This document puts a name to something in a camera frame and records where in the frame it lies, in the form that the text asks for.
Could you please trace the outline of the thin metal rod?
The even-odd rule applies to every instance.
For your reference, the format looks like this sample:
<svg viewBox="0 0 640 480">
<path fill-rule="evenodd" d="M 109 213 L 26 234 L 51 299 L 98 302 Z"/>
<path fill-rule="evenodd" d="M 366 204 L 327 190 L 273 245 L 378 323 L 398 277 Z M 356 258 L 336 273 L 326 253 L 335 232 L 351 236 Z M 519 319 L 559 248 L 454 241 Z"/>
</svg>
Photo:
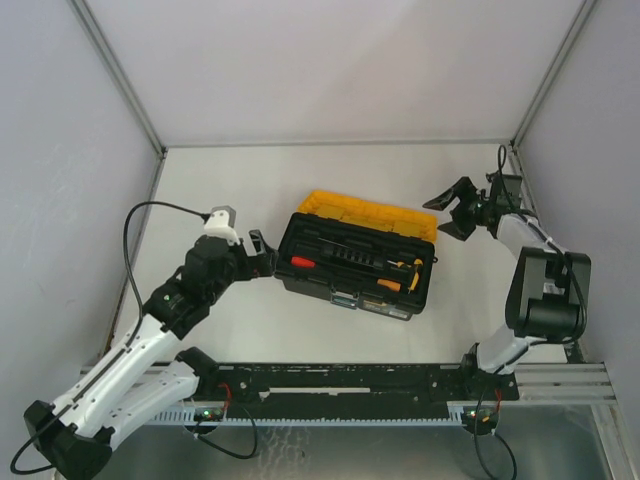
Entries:
<svg viewBox="0 0 640 480">
<path fill-rule="evenodd" d="M 353 247 L 353 246 L 345 245 L 345 244 L 342 244 L 342 243 L 339 243 L 339 242 L 335 242 L 335 241 L 332 241 L 332 240 L 328 240 L 328 239 L 325 239 L 325 238 L 319 238 L 318 241 L 320 243 L 322 243 L 323 245 L 327 245 L 327 246 L 331 246 L 331 247 L 348 249 L 348 250 L 355 249 L 355 247 Z"/>
</svg>

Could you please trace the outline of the black toolbox tray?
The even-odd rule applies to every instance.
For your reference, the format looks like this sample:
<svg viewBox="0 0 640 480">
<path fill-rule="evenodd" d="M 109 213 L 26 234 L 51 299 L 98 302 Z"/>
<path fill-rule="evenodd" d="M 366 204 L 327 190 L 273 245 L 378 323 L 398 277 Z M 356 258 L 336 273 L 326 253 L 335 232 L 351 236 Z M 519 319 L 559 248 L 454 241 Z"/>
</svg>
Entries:
<svg viewBox="0 0 640 480">
<path fill-rule="evenodd" d="M 348 250 L 323 245 L 318 241 L 319 238 L 325 238 L 345 245 L 353 246 L 355 247 L 355 249 Z M 351 282 L 358 281 L 366 286 L 377 285 L 381 288 L 385 287 L 378 285 L 377 280 L 387 279 L 399 282 L 402 285 L 401 290 L 396 293 L 411 292 L 407 290 L 406 283 L 402 278 L 397 278 L 393 275 L 392 272 L 390 272 L 390 265 L 387 263 L 388 260 L 410 263 L 417 258 L 421 259 L 424 262 L 424 266 L 420 274 L 421 280 L 421 278 L 426 275 L 427 265 L 432 263 L 434 259 L 432 253 L 427 253 L 425 255 L 402 253 L 399 250 L 399 241 L 397 239 L 394 239 L 389 245 L 386 245 L 382 237 L 377 238 L 373 234 L 367 234 L 364 240 L 359 240 L 356 237 L 344 237 L 340 241 L 336 241 L 332 238 L 327 238 L 323 234 L 311 229 L 303 229 L 291 234 L 286 234 L 281 243 L 279 254 L 280 259 L 283 261 L 283 265 L 278 268 L 278 271 L 280 273 L 284 273 L 290 270 L 295 274 L 307 274 L 311 277 L 332 280 L 334 282 L 338 280 L 349 280 Z M 313 260 L 354 262 L 376 266 L 380 265 L 383 266 L 385 270 L 382 273 L 367 273 L 349 269 L 299 268 L 292 266 L 289 263 L 289 260 L 293 256 L 306 257 Z"/>
</svg>

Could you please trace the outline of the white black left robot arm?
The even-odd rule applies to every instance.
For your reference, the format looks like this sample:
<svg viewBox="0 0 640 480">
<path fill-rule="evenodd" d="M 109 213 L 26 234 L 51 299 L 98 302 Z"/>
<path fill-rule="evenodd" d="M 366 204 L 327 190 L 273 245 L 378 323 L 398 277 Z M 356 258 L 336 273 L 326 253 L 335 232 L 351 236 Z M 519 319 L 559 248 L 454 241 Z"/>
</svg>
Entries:
<svg viewBox="0 0 640 480">
<path fill-rule="evenodd" d="M 63 477 L 94 478 L 134 431 L 205 383 L 215 363 L 196 347 L 180 352 L 156 378 L 138 380 L 208 317 L 233 283 L 273 276 L 277 251 L 260 231 L 250 237 L 253 256 L 241 241 L 201 236 L 112 350 L 52 403 L 27 408 L 33 445 Z"/>
</svg>

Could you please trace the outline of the yellow black small screwdriver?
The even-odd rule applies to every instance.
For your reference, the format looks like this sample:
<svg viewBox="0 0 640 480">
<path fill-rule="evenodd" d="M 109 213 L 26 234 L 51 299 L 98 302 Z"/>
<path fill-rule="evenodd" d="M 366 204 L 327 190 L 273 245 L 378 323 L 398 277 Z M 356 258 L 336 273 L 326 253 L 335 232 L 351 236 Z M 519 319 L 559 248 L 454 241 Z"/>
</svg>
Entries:
<svg viewBox="0 0 640 480">
<path fill-rule="evenodd" d="M 409 292 L 413 292 L 420 280 L 424 262 L 417 258 L 410 263 L 388 260 L 389 270 L 397 278 L 402 278 Z"/>
</svg>

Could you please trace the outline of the yellow black plastic toolbox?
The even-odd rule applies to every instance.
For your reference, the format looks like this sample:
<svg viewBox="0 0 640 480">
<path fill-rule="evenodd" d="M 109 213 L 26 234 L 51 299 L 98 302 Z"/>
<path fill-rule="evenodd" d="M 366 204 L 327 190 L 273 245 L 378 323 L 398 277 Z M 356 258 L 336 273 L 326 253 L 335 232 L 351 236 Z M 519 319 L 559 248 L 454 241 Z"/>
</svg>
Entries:
<svg viewBox="0 0 640 480">
<path fill-rule="evenodd" d="M 314 190 L 292 214 L 275 276 L 286 290 L 408 321 L 427 303 L 438 221 Z"/>
</svg>

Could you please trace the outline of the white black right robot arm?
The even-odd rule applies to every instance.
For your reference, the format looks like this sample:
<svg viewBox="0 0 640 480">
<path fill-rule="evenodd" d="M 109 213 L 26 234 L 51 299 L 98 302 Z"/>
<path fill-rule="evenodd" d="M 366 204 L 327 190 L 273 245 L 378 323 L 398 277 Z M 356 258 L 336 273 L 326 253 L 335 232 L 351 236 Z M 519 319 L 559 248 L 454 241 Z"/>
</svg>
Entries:
<svg viewBox="0 0 640 480">
<path fill-rule="evenodd" d="M 495 172 L 486 178 L 487 190 L 464 176 L 423 207 L 451 207 L 451 220 L 440 225 L 440 231 L 465 241 L 484 227 L 516 259 L 504 324 L 473 350 L 478 370 L 504 376 L 536 347 L 571 345 L 581 338 L 587 325 L 591 260 L 558 246 L 533 212 L 522 207 L 520 176 Z"/>
</svg>

